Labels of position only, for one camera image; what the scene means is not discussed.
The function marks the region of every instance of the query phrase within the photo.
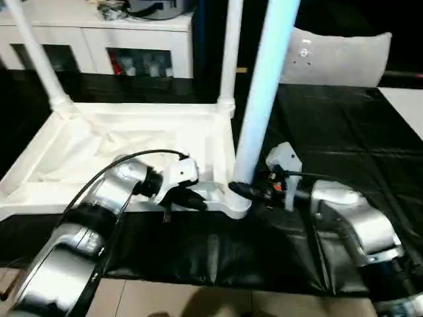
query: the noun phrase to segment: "white pole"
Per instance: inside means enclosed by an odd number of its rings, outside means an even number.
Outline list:
[[[260,156],[264,134],[273,102],[289,39],[297,16],[300,0],[269,0],[260,47],[250,87],[233,179],[250,184]],[[250,201],[235,193],[227,195],[231,209],[248,209]]]
[[[52,64],[50,64],[46,52],[35,39],[31,25],[24,15],[20,0],[5,0],[5,2],[17,24],[20,34],[24,39],[26,50],[31,57],[38,76],[41,78],[44,88],[48,93],[50,105],[53,109],[69,106],[71,104],[71,100],[63,91],[63,87],[60,85],[59,79],[54,73]]]
[[[239,34],[243,17],[243,0],[229,0],[227,5],[225,47],[223,52],[220,95],[218,104],[233,106],[235,77],[237,75]]]

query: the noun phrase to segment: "beige floor tile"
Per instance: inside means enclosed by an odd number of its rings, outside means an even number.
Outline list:
[[[114,317],[118,311],[125,282],[123,279],[102,279],[87,317]]]
[[[327,317],[319,297],[271,292],[252,292],[252,310],[275,317]]]
[[[3,293],[17,276],[17,269],[0,269],[0,291]],[[5,302],[0,302],[0,316],[4,315],[13,302],[13,292]]]
[[[331,317],[377,317],[369,299],[322,299]]]
[[[248,311],[248,291],[127,281],[117,317],[233,317]]]

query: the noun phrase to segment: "white tray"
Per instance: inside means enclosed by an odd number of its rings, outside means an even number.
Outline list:
[[[12,214],[62,213],[81,187],[119,154],[174,149],[196,159],[200,183],[225,190],[235,150],[230,113],[217,104],[75,103],[53,112],[0,181],[0,221]],[[140,159],[161,170],[176,155]],[[160,207],[135,197],[128,211]]]

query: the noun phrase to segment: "cable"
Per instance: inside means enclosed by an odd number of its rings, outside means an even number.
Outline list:
[[[312,178],[314,180],[329,180],[333,182],[338,182],[344,185],[347,185],[351,187],[353,190],[356,190],[357,192],[362,192],[363,190],[359,188],[357,185],[351,184],[351,182],[347,182],[341,178],[337,178],[334,176],[329,176],[326,174],[318,174],[318,173],[308,173],[308,172],[294,172],[292,170],[284,170],[283,173],[286,176],[302,176],[305,178]]]
[[[91,178],[82,188],[81,190],[79,190],[79,192],[75,195],[75,197],[71,200],[71,202],[69,203],[69,205],[67,205],[67,207],[65,208],[63,215],[65,215],[74,205],[75,203],[78,201],[78,199],[82,196],[83,193],[85,193],[85,191],[100,177],[102,176],[107,170],[110,170],[111,168],[115,167],[116,165],[119,165],[120,163],[132,159],[134,157],[139,157],[141,155],[146,155],[146,154],[153,154],[153,153],[170,153],[170,154],[176,154],[179,155],[179,159],[187,159],[189,156],[185,155],[182,152],[179,151],[174,151],[174,150],[166,150],[166,149],[157,149],[157,150],[146,150],[146,151],[140,151],[140,152],[135,152],[132,154],[128,154],[125,155],[124,157],[119,158],[118,160],[115,160],[113,162],[111,162],[109,165],[107,165],[106,167],[104,167],[100,172],[98,172],[97,174],[94,175],[93,178]]]

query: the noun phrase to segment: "shelf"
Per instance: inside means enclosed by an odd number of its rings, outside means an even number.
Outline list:
[[[105,21],[96,6],[86,0],[27,0],[22,5],[33,26],[189,32],[192,20],[192,13],[185,13],[170,20]],[[2,25],[15,25],[7,10],[0,12]]]

